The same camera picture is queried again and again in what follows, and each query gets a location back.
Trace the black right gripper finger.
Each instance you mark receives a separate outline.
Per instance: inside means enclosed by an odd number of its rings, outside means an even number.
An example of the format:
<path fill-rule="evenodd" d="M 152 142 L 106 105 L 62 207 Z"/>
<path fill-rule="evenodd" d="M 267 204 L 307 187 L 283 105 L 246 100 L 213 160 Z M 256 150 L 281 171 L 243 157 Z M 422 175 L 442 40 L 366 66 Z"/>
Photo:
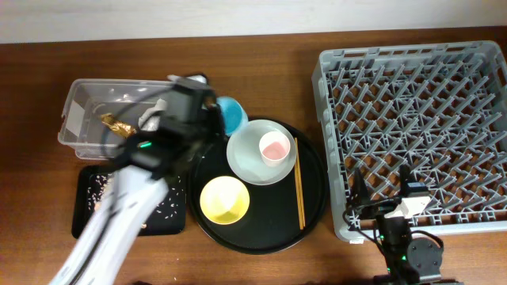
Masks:
<path fill-rule="evenodd" d="M 399 168 L 401 188 L 400 196 L 429 196 L 428 187 L 415 180 L 408 165 L 401 165 Z"/>
<path fill-rule="evenodd" d="M 368 202 L 368 188 L 359 169 L 354 170 L 352 194 L 353 202 Z"/>

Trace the blue cup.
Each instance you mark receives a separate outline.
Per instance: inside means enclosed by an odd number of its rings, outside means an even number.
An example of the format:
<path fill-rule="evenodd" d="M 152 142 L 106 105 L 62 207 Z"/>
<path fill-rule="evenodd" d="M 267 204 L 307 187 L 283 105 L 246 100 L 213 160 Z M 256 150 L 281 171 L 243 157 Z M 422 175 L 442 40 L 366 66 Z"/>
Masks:
<path fill-rule="evenodd" d="M 232 97 L 218 97 L 225 134 L 231 137 L 235 132 L 241 131 L 248 124 L 248 116 L 242 106 Z"/>

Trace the white tissue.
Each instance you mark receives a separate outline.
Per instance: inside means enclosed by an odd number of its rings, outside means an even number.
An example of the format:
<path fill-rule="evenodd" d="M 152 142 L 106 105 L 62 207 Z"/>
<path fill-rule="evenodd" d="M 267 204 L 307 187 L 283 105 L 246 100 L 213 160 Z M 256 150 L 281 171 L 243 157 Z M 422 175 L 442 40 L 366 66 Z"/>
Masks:
<path fill-rule="evenodd" d="M 138 120 L 141 131 L 156 131 L 158 129 L 161 114 L 166 110 L 167 102 L 158 99 L 155 106 L 148 108 Z"/>

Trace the gold foil wrapper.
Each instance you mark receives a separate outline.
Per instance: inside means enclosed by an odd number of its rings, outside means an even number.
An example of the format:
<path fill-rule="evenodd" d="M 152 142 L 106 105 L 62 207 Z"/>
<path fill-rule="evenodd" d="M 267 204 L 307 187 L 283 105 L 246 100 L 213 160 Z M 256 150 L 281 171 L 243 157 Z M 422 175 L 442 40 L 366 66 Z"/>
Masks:
<path fill-rule="evenodd" d="M 114 134 L 119 135 L 123 139 L 127 139 L 131 135 L 137 133 L 134 126 L 118 120 L 112 113 L 100 115 L 101 122 Z"/>

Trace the yellow bowl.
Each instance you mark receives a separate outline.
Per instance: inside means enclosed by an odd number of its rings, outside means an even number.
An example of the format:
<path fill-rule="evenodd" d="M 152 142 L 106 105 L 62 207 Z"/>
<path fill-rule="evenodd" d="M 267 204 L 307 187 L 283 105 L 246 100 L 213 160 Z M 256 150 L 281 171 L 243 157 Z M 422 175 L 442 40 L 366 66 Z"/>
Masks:
<path fill-rule="evenodd" d="M 237 178 L 216 177 L 200 194 L 200 209 L 204 216 L 218 225 L 230 225 L 242 219 L 250 206 L 247 187 Z"/>

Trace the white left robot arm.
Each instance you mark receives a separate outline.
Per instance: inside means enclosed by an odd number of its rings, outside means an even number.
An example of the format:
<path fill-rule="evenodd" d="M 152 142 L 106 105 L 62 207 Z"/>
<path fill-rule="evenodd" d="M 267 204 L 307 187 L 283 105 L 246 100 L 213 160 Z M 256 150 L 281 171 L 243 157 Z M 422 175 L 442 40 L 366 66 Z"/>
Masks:
<path fill-rule="evenodd" d="M 168 101 L 153 114 L 157 129 L 139 129 L 104 152 L 114 172 L 109 190 L 51 283 L 112 284 L 142 224 L 169 193 L 168 183 L 190 169 L 211 141 L 224 137 L 221 109 L 207 78 L 172 75 L 170 81 L 148 94 Z"/>

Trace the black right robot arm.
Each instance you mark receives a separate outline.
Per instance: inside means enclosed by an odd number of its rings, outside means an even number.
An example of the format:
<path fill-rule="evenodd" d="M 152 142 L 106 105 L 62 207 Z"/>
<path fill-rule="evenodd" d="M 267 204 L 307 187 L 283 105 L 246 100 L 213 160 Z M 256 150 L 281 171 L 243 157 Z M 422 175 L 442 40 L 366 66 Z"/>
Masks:
<path fill-rule="evenodd" d="M 374 284 L 430 284 L 441 280 L 440 266 L 443 260 L 443 241 L 424 230 L 421 235 L 410 229 L 409 219 L 427 208 L 431 197 L 428 187 L 415 180 L 410 167 L 399 167 L 401 188 L 397 195 L 372 201 L 361 171 L 356 169 L 353 178 L 353 201 L 344 210 L 343 219 L 358 215 L 361 219 L 373 219 L 373 236 L 346 224 L 364 238 L 372 241 L 382 254 L 386 275 L 373 277 Z"/>

